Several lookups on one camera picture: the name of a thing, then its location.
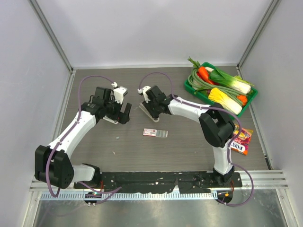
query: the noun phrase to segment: wooden tabletop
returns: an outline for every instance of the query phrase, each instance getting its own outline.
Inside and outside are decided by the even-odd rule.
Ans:
[[[236,75],[235,67],[221,67]],[[92,74],[108,76],[120,86],[128,88],[125,102],[132,104],[130,121],[125,125],[114,125],[100,120],[91,129],[75,149],[71,161],[74,165],[89,163],[100,167],[102,171],[191,171],[212,170],[214,155],[212,147],[206,142],[200,124],[181,116],[161,114],[160,121],[154,123],[138,107],[143,97],[137,89],[141,78],[150,72],[168,73],[174,82],[175,94],[183,99],[202,103],[184,89],[184,81],[191,68],[135,68],[77,70],[63,127],[71,122],[77,112],[77,90],[82,78]],[[170,83],[162,75],[149,76],[143,86],[157,85],[166,95],[170,94]],[[90,78],[81,88],[81,103],[88,101],[96,87],[111,85],[100,78]],[[254,130],[247,156],[232,152],[232,161],[248,170],[266,170],[262,148],[256,129],[247,110],[241,117],[244,128]],[[143,129],[168,130],[167,138],[143,136]]]

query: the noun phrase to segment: orange carrot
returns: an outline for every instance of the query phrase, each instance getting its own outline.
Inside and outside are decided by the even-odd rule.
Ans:
[[[244,95],[237,96],[237,99],[239,99],[240,101],[243,102],[243,106],[245,106],[247,104],[247,102],[248,102],[247,97],[244,96]]]
[[[209,74],[208,74],[206,68],[200,67],[200,68],[198,69],[198,72],[199,72],[200,78],[201,78],[202,80],[204,80],[205,82],[207,82],[207,83],[209,83],[209,84],[214,85],[214,83],[209,79]]]

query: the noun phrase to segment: white plastic connector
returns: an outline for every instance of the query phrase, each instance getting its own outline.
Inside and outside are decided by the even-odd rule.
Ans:
[[[118,84],[116,82],[112,83],[113,88],[116,88]]]

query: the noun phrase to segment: chip bag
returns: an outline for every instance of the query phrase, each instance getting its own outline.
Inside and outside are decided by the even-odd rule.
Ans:
[[[239,126],[236,125],[235,131],[233,135],[237,135],[239,132]],[[247,155],[248,154],[248,146],[251,140],[251,135],[253,130],[242,128],[240,135],[232,142],[231,148],[234,151],[237,151],[241,154]]]

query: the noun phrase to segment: white panel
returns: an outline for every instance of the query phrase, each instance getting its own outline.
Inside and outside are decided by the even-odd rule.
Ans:
[[[21,226],[35,149],[52,139],[68,71],[28,1],[0,3],[1,226]]]
[[[270,0],[38,0],[74,67],[238,63]]]
[[[259,90],[253,101],[269,157],[303,210],[303,1],[281,1],[243,67]]]

